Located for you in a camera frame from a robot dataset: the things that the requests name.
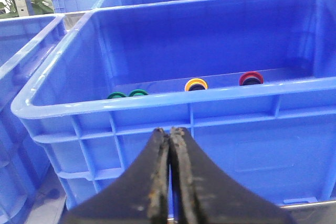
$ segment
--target red ring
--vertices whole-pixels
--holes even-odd
[[[242,76],[240,76],[239,85],[242,86],[244,81],[250,77],[257,78],[260,81],[260,84],[263,84],[264,82],[264,78],[262,77],[261,73],[257,71],[250,71],[250,72],[243,73]]]

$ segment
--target orange ring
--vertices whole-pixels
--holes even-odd
[[[201,78],[193,78],[191,80],[189,80],[185,86],[184,86],[184,91],[189,91],[189,89],[191,88],[192,85],[195,84],[199,84],[202,85],[205,89],[208,89],[208,83],[206,83],[205,80],[201,79]]]

